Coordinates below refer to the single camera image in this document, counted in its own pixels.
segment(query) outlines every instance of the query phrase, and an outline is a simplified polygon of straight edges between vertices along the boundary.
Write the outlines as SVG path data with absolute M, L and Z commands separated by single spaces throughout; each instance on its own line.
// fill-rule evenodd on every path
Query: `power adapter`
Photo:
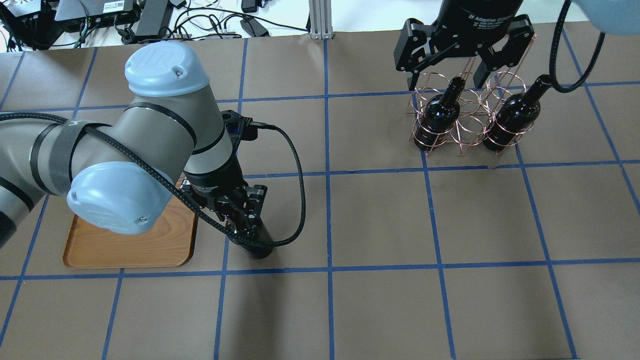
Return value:
M 262 0 L 242 0 L 242 11 L 244 13 L 255 13 L 258 11 Z
M 240 20 L 240 26 L 254 38 L 268 37 L 269 31 L 253 17 L 245 17 Z

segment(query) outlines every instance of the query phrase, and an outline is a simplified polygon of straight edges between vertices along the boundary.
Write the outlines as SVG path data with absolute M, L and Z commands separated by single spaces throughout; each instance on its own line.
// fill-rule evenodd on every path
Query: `black box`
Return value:
M 99 28 L 113 26 L 115 15 L 118 15 L 118 25 L 130 24 L 140 19 L 140 7 L 135 0 L 60 0 L 56 13 L 56 22 L 67 33 L 77 33 L 84 24 L 85 12 L 91 20 L 91 26 L 100 19 Z

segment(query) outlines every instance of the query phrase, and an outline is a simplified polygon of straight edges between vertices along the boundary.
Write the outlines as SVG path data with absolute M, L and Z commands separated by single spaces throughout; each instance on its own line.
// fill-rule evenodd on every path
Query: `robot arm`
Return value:
M 476 88 L 482 87 L 493 71 L 503 66 L 517 65 L 534 34 L 527 15 L 515 16 L 522 2 L 523 0 L 443 0 L 440 13 L 432 25 L 408 19 L 396 44 L 394 59 L 396 70 L 404 71 L 410 76 L 409 90 L 415 88 L 421 71 L 446 58 L 480 56 L 482 62 L 474 74 Z M 604 33 L 640 33 L 640 1 L 573 2 L 602 31 L 602 39 Z M 562 20 L 559 19 L 559 22 L 564 22 L 569 5 L 570 2 L 566 1 L 563 6 L 564 15 L 561 12 Z M 494 51 L 493 45 L 505 35 L 508 35 L 506 45 L 500 51 Z M 600 45 L 602 40 L 596 48 L 594 58 L 597 58 Z
M 523 0 L 444 0 L 436 21 L 425 26 L 408 19 L 394 51 L 396 70 L 410 75 L 409 90 L 420 72 L 446 58 L 479 55 L 482 63 L 474 84 L 482 87 L 489 75 L 520 62 L 534 34 L 527 15 L 515 17 Z M 509 35 L 500 51 L 493 45 Z
M 116 233 L 154 225 L 171 194 L 120 151 L 86 135 L 86 127 L 120 142 L 173 184 L 184 171 L 182 193 L 192 202 L 215 211 L 237 234 L 271 241 L 259 217 L 266 187 L 249 187 L 236 158 L 241 138 L 253 140 L 257 131 L 251 119 L 220 112 L 193 50 L 178 42 L 145 46 L 129 58 L 125 75 L 136 97 L 114 126 L 0 115 L 0 245 L 46 193 L 66 196 L 74 213 Z M 256 258 L 271 252 L 242 245 Z

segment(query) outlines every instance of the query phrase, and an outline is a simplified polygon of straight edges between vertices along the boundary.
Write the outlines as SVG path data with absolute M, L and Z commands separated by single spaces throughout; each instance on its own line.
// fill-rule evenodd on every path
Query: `wooden tray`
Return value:
M 193 255 L 197 217 L 172 198 L 144 234 L 122 235 L 74 216 L 62 262 L 69 268 L 179 266 Z

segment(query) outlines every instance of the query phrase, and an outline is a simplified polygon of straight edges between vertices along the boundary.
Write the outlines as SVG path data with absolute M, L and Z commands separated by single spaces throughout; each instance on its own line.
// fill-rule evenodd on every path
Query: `black cable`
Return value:
M 118 14 L 113 17 L 113 28 L 116 29 L 116 32 L 120 35 L 120 42 L 123 43 L 123 45 L 133 44 L 136 40 L 136 33 L 133 32 L 131 26 L 127 26 L 124 29 L 118 27 Z
M 169 36 L 173 35 L 176 31 L 178 31 L 178 29 L 179 29 L 182 25 L 184 25 L 184 24 L 185 24 L 185 22 L 183 21 L 183 22 L 180 24 L 180 26 L 178 25 L 178 23 L 179 23 L 179 21 L 180 21 L 180 18 L 181 18 L 183 15 L 187 14 L 189 11 L 192 11 L 192 10 L 210 10 L 210 11 L 219 11 L 219 12 L 231 13 L 231 14 L 234 14 L 234 15 L 238 15 L 238 16 L 240 16 L 240 17 L 249 17 L 249 18 L 253 18 L 253 19 L 262 20 L 262 21 L 264 21 L 264 22 L 268 22 L 269 24 L 272 24 L 272 25 L 275 25 L 275 26 L 279 26 L 279 27 L 281 27 L 281 28 L 288 28 L 288 29 L 293 29 L 293 30 L 298 30 L 298 31 L 304 31 L 304 32 L 306 32 L 306 33 L 308 33 L 308 32 L 309 32 L 307 29 L 296 28 L 295 26 L 289 26 L 289 25 L 278 24 L 277 22 L 273 22 L 273 21 L 270 21 L 270 20 L 267 20 L 267 19 L 264 19 L 264 18 L 262 18 L 262 17 L 258 17 L 258 16 L 247 15 L 247 14 L 245 14 L 245 13 L 235 12 L 235 11 L 232 11 L 232 10 L 225 10 L 225 9 L 212 9 L 212 8 L 209 8 L 209 7 L 206 7 L 206 6 L 201 6 L 201 7 L 198 7 L 198 8 L 187 7 L 187 10 L 186 10 L 186 11 L 184 11 L 184 12 L 182 12 L 182 13 L 178 14 L 178 16 L 175 18 L 175 22 L 173 23 L 173 31 L 169 34 Z
M 231 14 L 231 15 L 227 15 L 224 19 L 222 19 L 222 21 L 223 21 L 223 28 L 225 28 L 225 29 L 226 29 L 226 28 L 227 28 L 227 22 L 228 22 L 230 19 L 233 19 L 234 17 L 240 17 L 240 18 L 242 18 L 243 16 L 242 16 L 242 15 L 240 15 L 240 14 L 236 14 L 236 13 L 233 13 L 233 14 Z
M 13 120 L 13 119 L 43 119 L 43 120 L 51 120 L 51 121 L 57 122 L 59 124 L 64 124 L 64 123 L 66 123 L 66 121 L 68 121 L 66 118 L 59 117 L 57 115 L 46 114 L 46 113 L 4 113 L 4 114 L 0 114 L 0 121 Z M 293 157 L 296 160 L 296 167 L 298 169 L 298 179 L 300 181 L 300 202 L 301 202 L 300 222 L 298 224 L 298 228 L 293 233 L 293 235 L 291 235 L 290 237 L 288 237 L 288 238 L 286 238 L 284 240 L 274 241 L 274 242 L 259 241 L 259 240 L 252 240 L 252 239 L 246 238 L 244 236 L 240 236 L 240 235 L 237 235 L 237 234 L 233 233 L 231 230 L 228 230 L 225 226 L 221 225 L 220 223 L 218 223 L 217 221 L 215 221 L 211 217 L 209 217 L 207 214 L 205 214 L 200 209 L 200 206 L 198 206 L 198 205 L 194 204 L 193 202 L 191 202 L 182 192 L 180 192 L 180 190 L 176 189 L 176 187 L 173 184 L 171 184 L 164 176 L 162 176 L 158 171 L 156 171 L 153 167 L 151 167 L 151 165 L 149 165 L 147 162 L 142 160 L 138 155 L 136 155 L 133 151 L 131 151 L 125 145 L 120 143 L 118 140 L 115 140 L 111 136 L 107 135 L 106 133 L 103 133 L 102 131 L 96 129 L 95 127 L 85 127 L 84 128 L 84 132 L 88 133 L 88 134 L 91 134 L 91 135 L 93 135 L 93 136 L 105 141 L 106 143 L 108 143 L 109 145 L 114 147 L 116 150 L 120 151 L 122 154 L 127 156 L 131 161 L 133 161 L 135 164 L 140 166 L 146 173 L 148 173 L 156 181 L 158 181 L 173 196 L 178 198 L 194 214 L 196 214 L 199 218 L 201 218 L 202 220 L 207 222 L 209 225 L 215 227 L 218 231 L 221 231 L 222 233 L 227 235 L 230 239 L 233 239 L 233 240 L 237 241 L 240 244 L 251 245 L 251 246 L 254 246 L 254 247 L 280 247 L 280 246 L 284 246 L 284 245 L 290 244 L 296 238 L 298 238 L 298 236 L 302 232 L 302 229 L 303 229 L 303 227 L 305 225 L 305 221 L 306 221 L 306 217 L 307 217 L 307 199 L 306 199 L 306 196 L 305 196 L 305 183 L 304 183 L 304 178 L 303 178 L 302 166 L 300 165 L 300 158 L 298 157 L 298 152 L 296 151 L 296 148 L 293 145 L 293 142 L 291 141 L 291 139 L 289 138 L 287 133 L 284 132 L 284 130 L 280 129 L 277 126 L 264 124 L 264 123 L 261 123 L 261 122 L 252 122 L 252 124 L 255 127 L 259 128 L 259 129 L 268 129 L 268 130 L 278 131 L 287 140 L 287 143 L 291 147 L 291 151 L 293 153 Z
M 224 36 L 230 36 L 232 38 L 242 38 L 242 35 L 237 34 L 237 33 L 219 33 L 219 34 L 207 34 L 207 35 L 200 35 L 197 37 L 192 37 L 192 38 L 181 38 L 181 37 L 176 37 L 176 38 L 153 38 L 153 39 L 146 39 L 146 40 L 142 40 L 140 42 L 138 42 L 138 44 L 152 44 L 154 42 L 160 42 L 160 41 L 169 41 L 169 40 L 176 40 L 176 41 L 197 41 L 198 39 L 202 39 L 202 38 L 208 38 L 208 37 L 213 37 L 213 36 L 218 36 L 218 35 L 222 35 Z
M 91 33 L 93 33 L 98 28 L 98 26 L 100 26 L 100 23 L 96 22 L 95 25 L 89 30 L 87 30 L 84 35 L 80 35 L 80 38 L 78 38 L 76 42 L 77 45 L 74 46 L 74 49 L 81 47 L 82 44 L 86 42 L 86 38 L 89 37 L 89 35 L 91 35 Z
M 13 42 L 18 45 L 18 51 L 22 51 L 22 41 L 17 37 L 13 37 Z
M 222 30 L 222 25 L 220 24 L 220 19 L 218 19 L 218 17 L 215 16 L 215 14 L 209 14 L 209 17 L 212 17 L 212 16 L 213 16 L 213 19 L 216 19 L 216 22 L 214 22 L 213 19 L 211 19 L 211 23 L 212 24 L 217 23 L 218 27 Z
M 578 81 L 576 81 L 573 85 L 569 87 L 563 87 L 558 82 L 556 76 L 556 62 L 558 55 L 558 47 L 560 45 L 560 36 L 562 35 L 562 30 L 564 27 L 564 20 L 566 19 L 566 14 L 569 12 L 569 7 L 571 6 L 571 0 L 565 0 L 562 9 L 560 10 L 560 15 L 558 16 L 558 21 L 556 23 L 556 30 L 554 31 L 554 37 L 551 41 L 551 55 L 549 56 L 549 76 L 551 76 L 551 84 L 554 89 L 561 93 L 572 92 L 578 87 L 580 87 L 589 77 L 593 67 L 596 65 L 596 61 L 598 60 L 598 55 L 600 54 L 600 50 L 602 49 L 602 44 L 604 43 L 604 33 L 600 33 L 598 37 L 598 42 L 596 43 L 596 48 L 593 51 L 593 55 L 591 55 L 591 61 L 589 62 L 589 66 L 584 71 L 583 75 L 580 77 Z

